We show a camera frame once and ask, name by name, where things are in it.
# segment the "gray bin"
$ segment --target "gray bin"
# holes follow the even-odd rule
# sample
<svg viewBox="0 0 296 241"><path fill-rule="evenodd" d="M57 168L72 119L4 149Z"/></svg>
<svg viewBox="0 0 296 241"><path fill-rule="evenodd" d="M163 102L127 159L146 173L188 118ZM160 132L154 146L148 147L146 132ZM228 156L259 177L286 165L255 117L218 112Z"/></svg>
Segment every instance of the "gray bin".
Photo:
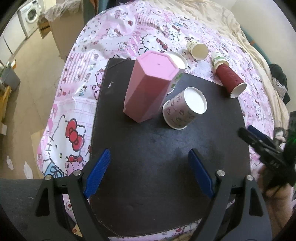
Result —
<svg viewBox="0 0 296 241"><path fill-rule="evenodd" d="M20 78L12 68L3 70L1 79L5 86L9 85L11 87L13 92L16 91L17 87L20 85Z"/></svg>

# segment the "paper cup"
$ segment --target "paper cup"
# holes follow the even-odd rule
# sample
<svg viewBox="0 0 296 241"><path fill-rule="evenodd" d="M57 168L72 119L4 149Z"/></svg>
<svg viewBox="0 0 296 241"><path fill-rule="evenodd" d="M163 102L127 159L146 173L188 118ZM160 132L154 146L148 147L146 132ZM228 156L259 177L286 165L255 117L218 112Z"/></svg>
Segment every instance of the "paper cup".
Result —
<svg viewBox="0 0 296 241"><path fill-rule="evenodd" d="M230 98L238 97L247 87L247 83L226 64L221 64L217 68L216 74L227 89Z"/></svg>
<svg viewBox="0 0 296 241"><path fill-rule="evenodd" d="M163 118L175 130L182 130L207 110L207 101L198 89L187 87L163 105Z"/></svg>
<svg viewBox="0 0 296 241"><path fill-rule="evenodd" d="M168 89L168 94L170 94L170 93L172 93L174 91L176 84L178 83L178 81L182 77L185 69L188 67L188 64L187 64L186 59L181 54L178 54L177 52L174 52L174 51L166 51L165 54L167 54L168 56L170 56L170 58L172 59L172 61L179 68L179 72L177 73L177 75L172 80L172 82L171 82L172 84L170 85L170 87Z"/></svg>
<svg viewBox="0 0 296 241"><path fill-rule="evenodd" d="M199 43L195 40L189 40L186 48L196 60L203 60L209 54L209 49L205 44Z"/></svg>
<svg viewBox="0 0 296 241"><path fill-rule="evenodd" d="M221 64L226 64L229 66L229 62L226 60L223 54L220 53L219 51L213 51L211 53L211 59L212 59L215 71Z"/></svg>

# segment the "metal screw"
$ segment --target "metal screw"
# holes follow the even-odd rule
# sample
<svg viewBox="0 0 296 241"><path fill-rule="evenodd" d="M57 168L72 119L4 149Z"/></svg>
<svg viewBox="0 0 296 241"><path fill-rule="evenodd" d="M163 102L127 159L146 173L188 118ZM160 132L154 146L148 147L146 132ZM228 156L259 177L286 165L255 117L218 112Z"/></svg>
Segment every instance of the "metal screw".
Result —
<svg viewBox="0 0 296 241"><path fill-rule="evenodd" d="M225 176L225 171L223 171L223 170L218 170L217 171L217 174L219 175L219 176Z"/></svg>
<svg viewBox="0 0 296 241"><path fill-rule="evenodd" d="M254 177L253 177L252 175L247 175L247 179L248 179L249 181L253 181L253 180L254 180Z"/></svg>
<svg viewBox="0 0 296 241"><path fill-rule="evenodd" d="M73 174L74 176L79 176L81 174L81 170L75 170Z"/></svg>
<svg viewBox="0 0 296 241"><path fill-rule="evenodd" d="M51 178L52 178L52 175L50 175L50 174L47 174L47 175L44 177L44 179L45 179L46 181L50 180Z"/></svg>

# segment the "white paper scrap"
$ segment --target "white paper scrap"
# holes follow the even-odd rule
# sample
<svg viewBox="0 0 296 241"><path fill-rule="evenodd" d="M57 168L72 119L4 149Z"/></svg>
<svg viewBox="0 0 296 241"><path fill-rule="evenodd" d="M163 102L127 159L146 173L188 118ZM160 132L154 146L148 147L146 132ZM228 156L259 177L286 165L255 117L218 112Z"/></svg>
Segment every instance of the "white paper scrap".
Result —
<svg viewBox="0 0 296 241"><path fill-rule="evenodd" d="M7 158L6 158L6 163L7 163L8 167L10 168L10 170L13 171L13 164L12 164L12 161L9 158L9 156L7 156Z"/></svg>
<svg viewBox="0 0 296 241"><path fill-rule="evenodd" d="M33 171L26 161L25 161L25 165L24 165L24 173L25 173L27 179L33 179Z"/></svg>

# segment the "hello kitty tablecloth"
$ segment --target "hello kitty tablecloth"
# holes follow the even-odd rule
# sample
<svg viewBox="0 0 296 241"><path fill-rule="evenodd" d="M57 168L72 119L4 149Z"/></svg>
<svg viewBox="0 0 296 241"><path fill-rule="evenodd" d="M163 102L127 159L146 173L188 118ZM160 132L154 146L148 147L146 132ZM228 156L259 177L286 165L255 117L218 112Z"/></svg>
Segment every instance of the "hello kitty tablecloth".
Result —
<svg viewBox="0 0 296 241"><path fill-rule="evenodd" d="M156 8L149 2L134 1L101 12L87 23L77 38L65 63L38 147L37 165L42 173L67 176L82 169L89 160L96 103L109 58L135 60L148 50L162 53L172 50L186 58L186 73L221 85L213 72L210 54L205 60L196 61L186 50L190 39L206 44L209 52L219 50L223 53L230 67L248 83L247 89L238 97L245 124L252 124L272 137L274 122L268 98L246 51L203 22ZM251 169L259 164L252 149L250 160ZM64 202L67 212L75 220L67 195L64 195ZM171 238L195 229L197 223L135 239ZM116 233L114 236L116 238L111 239L125 239Z"/></svg>

